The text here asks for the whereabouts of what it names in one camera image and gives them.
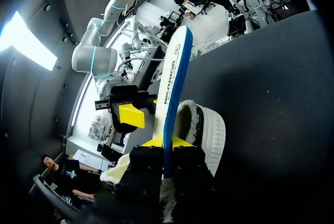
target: black hair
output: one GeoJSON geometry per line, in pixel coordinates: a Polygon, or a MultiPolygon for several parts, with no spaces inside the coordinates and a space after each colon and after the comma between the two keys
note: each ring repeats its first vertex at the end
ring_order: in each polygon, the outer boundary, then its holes
{"type": "Polygon", "coordinates": [[[43,154],[43,156],[42,156],[42,163],[43,163],[44,166],[45,166],[45,164],[44,164],[44,159],[45,159],[46,157],[50,158],[49,155],[47,155],[47,154],[43,154]]]}

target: shoe insole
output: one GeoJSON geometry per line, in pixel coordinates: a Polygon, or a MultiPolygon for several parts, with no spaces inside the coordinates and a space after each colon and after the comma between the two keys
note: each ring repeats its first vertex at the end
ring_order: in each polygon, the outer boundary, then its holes
{"type": "Polygon", "coordinates": [[[169,162],[177,106],[190,61],[193,34],[179,27],[168,45],[160,81],[153,138],[163,136],[164,177],[169,177],[169,162]]]}

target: gray wall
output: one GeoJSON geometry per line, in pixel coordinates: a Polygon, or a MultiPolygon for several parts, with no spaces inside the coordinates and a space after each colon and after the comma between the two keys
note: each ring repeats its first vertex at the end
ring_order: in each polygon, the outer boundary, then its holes
{"type": "Polygon", "coordinates": [[[15,157],[22,183],[32,185],[32,176],[41,173],[40,156],[61,153],[63,136],[76,101],[84,73],[71,68],[74,41],[78,41],[90,18],[100,14],[109,0],[24,0],[18,11],[33,34],[57,57],[57,66],[48,71],[14,49],[2,53],[2,128],[6,144],[15,157]],[[45,2],[51,10],[43,10],[45,2]],[[60,21],[69,22],[65,31],[60,21]],[[62,38],[73,32],[72,40],[62,38]]]}

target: blue insole edge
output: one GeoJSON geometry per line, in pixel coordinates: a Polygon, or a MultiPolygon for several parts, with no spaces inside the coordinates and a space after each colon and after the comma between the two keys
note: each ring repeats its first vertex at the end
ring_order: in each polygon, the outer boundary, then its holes
{"type": "Polygon", "coordinates": [[[175,76],[174,86],[167,110],[165,125],[163,128],[163,148],[164,148],[164,178],[170,177],[170,155],[172,152],[172,138],[174,132],[174,124],[177,113],[177,107],[180,101],[183,83],[187,74],[190,56],[193,47],[193,34],[187,28],[184,40],[184,47],[180,59],[180,64],[175,76]]]}

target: man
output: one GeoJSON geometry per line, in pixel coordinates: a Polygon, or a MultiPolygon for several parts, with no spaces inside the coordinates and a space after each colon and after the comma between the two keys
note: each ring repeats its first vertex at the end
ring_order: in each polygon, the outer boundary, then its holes
{"type": "Polygon", "coordinates": [[[42,162],[54,171],[54,183],[61,187],[64,195],[95,199],[94,193],[100,190],[102,182],[98,175],[89,172],[99,172],[97,169],[81,165],[78,160],[65,160],[57,164],[47,154],[42,156],[42,162]]]}

